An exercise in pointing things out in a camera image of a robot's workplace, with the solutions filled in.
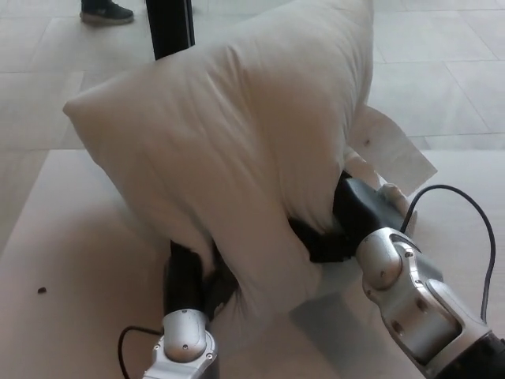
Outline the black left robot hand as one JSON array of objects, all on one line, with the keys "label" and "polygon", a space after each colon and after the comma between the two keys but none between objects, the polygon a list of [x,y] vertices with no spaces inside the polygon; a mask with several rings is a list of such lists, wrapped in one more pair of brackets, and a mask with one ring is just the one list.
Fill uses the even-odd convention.
[{"label": "black left robot hand", "polygon": [[212,246],[215,268],[204,273],[200,256],[191,249],[170,243],[170,257],[163,271],[163,309],[167,315],[178,310],[197,310],[213,321],[238,289],[238,281],[227,267],[216,245]]}]

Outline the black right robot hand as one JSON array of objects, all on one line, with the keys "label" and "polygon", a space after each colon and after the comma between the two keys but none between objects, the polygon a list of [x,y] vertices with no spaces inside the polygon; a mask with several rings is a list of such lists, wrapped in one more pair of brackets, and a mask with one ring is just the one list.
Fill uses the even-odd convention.
[{"label": "black right robot hand", "polygon": [[301,220],[289,219],[312,263],[347,261],[369,234],[384,227],[398,231],[404,220],[400,211],[377,190],[345,171],[334,192],[332,213],[336,225],[321,233]]}]

